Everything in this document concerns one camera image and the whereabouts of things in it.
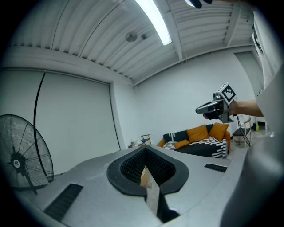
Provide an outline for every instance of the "ceiling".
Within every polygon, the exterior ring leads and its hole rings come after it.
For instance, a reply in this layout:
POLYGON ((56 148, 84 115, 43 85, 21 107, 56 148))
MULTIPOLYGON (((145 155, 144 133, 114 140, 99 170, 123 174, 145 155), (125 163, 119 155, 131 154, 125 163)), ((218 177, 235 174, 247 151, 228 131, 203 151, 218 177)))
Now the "ceiling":
POLYGON ((239 4, 214 1, 196 9, 184 0, 155 3, 172 38, 166 46, 135 0, 42 1, 23 19, 9 46, 80 57, 136 85, 185 59, 253 44, 253 13, 239 4), (138 34, 134 42, 125 39, 130 31, 138 34))

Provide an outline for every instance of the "orange pillow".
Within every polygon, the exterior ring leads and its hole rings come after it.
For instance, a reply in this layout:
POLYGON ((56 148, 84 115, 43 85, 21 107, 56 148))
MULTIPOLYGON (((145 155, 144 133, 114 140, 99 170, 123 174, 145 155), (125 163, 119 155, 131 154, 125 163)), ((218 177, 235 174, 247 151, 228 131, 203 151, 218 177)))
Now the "orange pillow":
POLYGON ((186 132, 190 143, 209 138, 206 125, 201 125, 197 128, 187 130, 186 132))
POLYGON ((189 144, 188 140, 182 140, 174 144, 176 149, 180 149, 181 147, 185 147, 189 144))
POLYGON ((218 141, 222 141, 225 135, 225 132, 227 131, 227 128, 229 127, 228 124, 220 124, 215 123, 209 133, 209 136, 216 138, 218 141))

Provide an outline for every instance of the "vent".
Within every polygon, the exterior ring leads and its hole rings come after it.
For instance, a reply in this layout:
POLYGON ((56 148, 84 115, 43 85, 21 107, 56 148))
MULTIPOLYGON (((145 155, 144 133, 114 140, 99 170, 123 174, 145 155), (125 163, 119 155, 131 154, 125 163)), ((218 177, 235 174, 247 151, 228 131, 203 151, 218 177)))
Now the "vent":
POLYGON ((206 164, 204 167, 212 169, 212 170, 216 170, 216 171, 219 171, 219 172, 226 172, 226 170, 228 168, 228 167, 225 167, 225 166, 214 165, 214 164, 211 164, 211 163, 206 164))
POLYGON ((45 213, 57 221, 61 221, 73 204, 83 186, 78 184, 68 185, 62 193, 45 209, 45 213))

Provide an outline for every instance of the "ceiling beam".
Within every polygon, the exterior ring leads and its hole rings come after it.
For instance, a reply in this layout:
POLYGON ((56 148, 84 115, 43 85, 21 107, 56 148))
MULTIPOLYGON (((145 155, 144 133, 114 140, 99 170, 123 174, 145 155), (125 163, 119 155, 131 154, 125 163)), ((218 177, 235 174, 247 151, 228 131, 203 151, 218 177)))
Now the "ceiling beam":
POLYGON ((67 53, 35 47, 9 47, 2 58, 2 68, 49 69, 106 83, 132 80, 95 62, 67 53))
POLYGON ((169 31, 178 58, 182 60, 181 40, 179 38, 178 28, 171 12, 170 5, 168 4, 167 0, 155 0, 155 3, 157 4, 157 7, 165 20, 165 24, 169 31))
POLYGON ((143 82, 144 80, 147 80, 151 76, 154 76, 155 74, 157 74, 157 73, 159 73, 159 72, 161 72, 161 71, 163 71, 163 70, 165 70, 169 67, 172 67, 176 64, 181 63, 182 61, 194 58, 194 57, 199 56, 199 55, 203 55, 203 54, 210 53, 210 52, 213 52, 213 51, 225 50, 225 49, 229 49, 229 48, 232 49, 234 51, 234 53, 246 52, 246 51, 251 51, 253 45, 254 45, 253 43, 238 42, 234 45, 227 46, 224 43, 220 43, 220 44, 213 44, 213 45, 208 45, 208 46, 199 47, 199 48, 196 48, 196 49, 193 49, 193 50, 189 50, 186 54, 187 55, 186 59, 184 58, 183 60, 178 60, 178 61, 172 59, 171 63, 170 63, 170 60, 165 62, 165 63, 162 63, 161 65, 159 65, 159 66, 157 66, 153 69, 150 69, 149 71, 143 73, 142 75, 134 78, 133 84, 134 84, 134 86, 138 85, 139 83, 143 82))
POLYGON ((227 34, 224 39, 225 45, 229 46, 231 44, 231 41, 233 39, 234 33, 236 31, 238 21, 241 17, 241 4, 240 3, 234 3, 233 4, 233 11, 228 27, 227 34))

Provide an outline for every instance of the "fan stand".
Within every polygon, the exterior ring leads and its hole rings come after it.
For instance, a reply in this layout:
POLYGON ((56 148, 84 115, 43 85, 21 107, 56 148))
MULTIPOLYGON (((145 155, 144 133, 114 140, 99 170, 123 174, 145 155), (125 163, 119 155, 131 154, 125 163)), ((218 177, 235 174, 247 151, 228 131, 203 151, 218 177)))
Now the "fan stand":
POLYGON ((19 152, 15 152, 14 147, 13 149, 14 149, 14 153, 11 155, 11 162, 8 162, 7 164, 11 164, 13 168, 16 170, 17 174, 22 174, 22 176, 26 177, 28 184, 32 188, 34 194, 37 195, 38 193, 34 189, 34 185, 32 184, 31 178, 26 170, 25 161, 27 161, 28 159, 22 156, 19 152))

